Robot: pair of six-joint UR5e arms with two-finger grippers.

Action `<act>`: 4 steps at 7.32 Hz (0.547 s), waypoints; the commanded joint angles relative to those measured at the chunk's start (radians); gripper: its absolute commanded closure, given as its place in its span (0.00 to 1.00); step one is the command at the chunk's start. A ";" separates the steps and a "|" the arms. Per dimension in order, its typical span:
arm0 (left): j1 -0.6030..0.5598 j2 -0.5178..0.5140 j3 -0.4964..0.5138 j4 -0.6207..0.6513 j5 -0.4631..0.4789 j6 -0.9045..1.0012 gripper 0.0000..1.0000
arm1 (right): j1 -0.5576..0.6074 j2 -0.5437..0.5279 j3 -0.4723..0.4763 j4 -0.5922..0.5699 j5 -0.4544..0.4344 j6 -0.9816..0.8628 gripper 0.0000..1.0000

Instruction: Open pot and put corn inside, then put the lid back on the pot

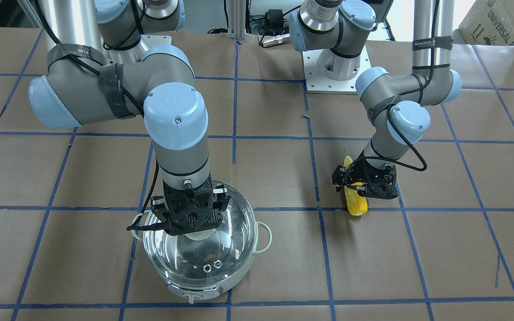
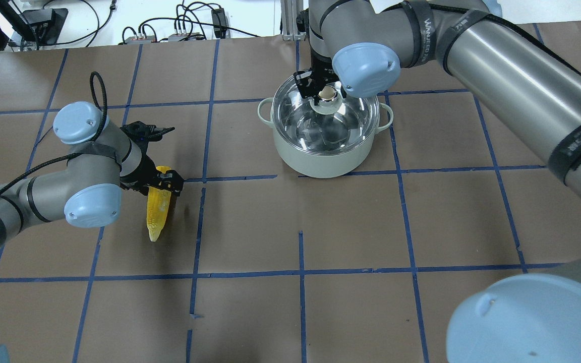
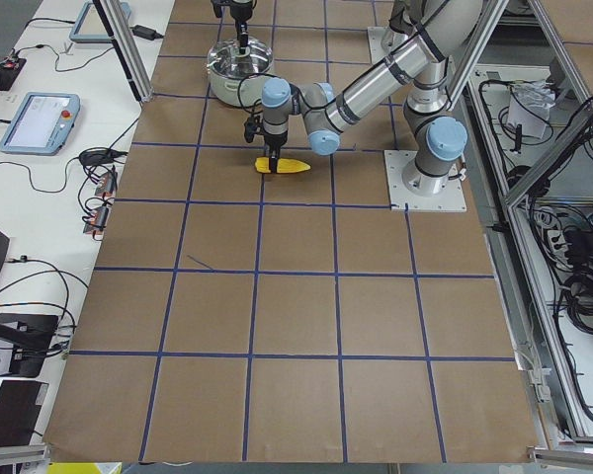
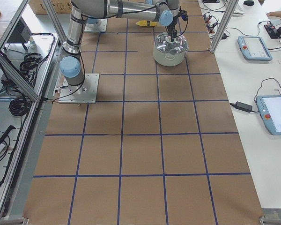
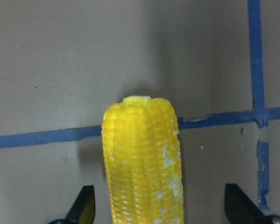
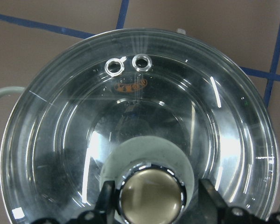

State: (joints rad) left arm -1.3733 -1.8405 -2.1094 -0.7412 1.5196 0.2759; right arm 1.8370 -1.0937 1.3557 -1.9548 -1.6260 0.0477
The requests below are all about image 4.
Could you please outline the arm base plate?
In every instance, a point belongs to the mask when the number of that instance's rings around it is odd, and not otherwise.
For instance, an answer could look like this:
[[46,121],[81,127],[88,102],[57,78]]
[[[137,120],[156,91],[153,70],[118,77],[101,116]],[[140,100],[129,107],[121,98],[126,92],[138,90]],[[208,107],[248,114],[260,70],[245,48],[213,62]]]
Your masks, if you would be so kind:
[[64,78],[63,85],[66,88],[61,89],[58,103],[61,104],[84,104],[95,103],[97,97],[97,88],[99,83],[99,74],[86,74],[82,87],[74,87],[68,84]]
[[88,33],[100,33],[106,32],[108,19],[88,19],[85,29],[85,32]]

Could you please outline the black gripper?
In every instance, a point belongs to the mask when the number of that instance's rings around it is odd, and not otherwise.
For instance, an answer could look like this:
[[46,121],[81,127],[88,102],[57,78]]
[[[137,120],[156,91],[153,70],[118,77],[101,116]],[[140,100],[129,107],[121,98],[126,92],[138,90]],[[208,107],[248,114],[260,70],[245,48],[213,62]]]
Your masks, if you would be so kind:
[[166,31],[168,33],[168,41],[173,42],[173,39],[177,37],[177,30],[176,30],[177,22],[172,22],[169,26],[166,26]]

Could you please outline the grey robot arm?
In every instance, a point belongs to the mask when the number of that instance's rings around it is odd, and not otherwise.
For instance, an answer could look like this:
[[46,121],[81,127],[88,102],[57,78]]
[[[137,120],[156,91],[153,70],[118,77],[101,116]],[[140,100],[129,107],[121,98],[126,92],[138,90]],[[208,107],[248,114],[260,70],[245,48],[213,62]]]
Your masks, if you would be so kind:
[[125,0],[73,0],[67,39],[61,55],[78,60],[87,71],[123,79],[151,75],[184,75],[185,58],[170,60],[155,55],[153,28],[140,28],[144,19],[165,28],[170,40],[177,39],[177,0],[148,3]]

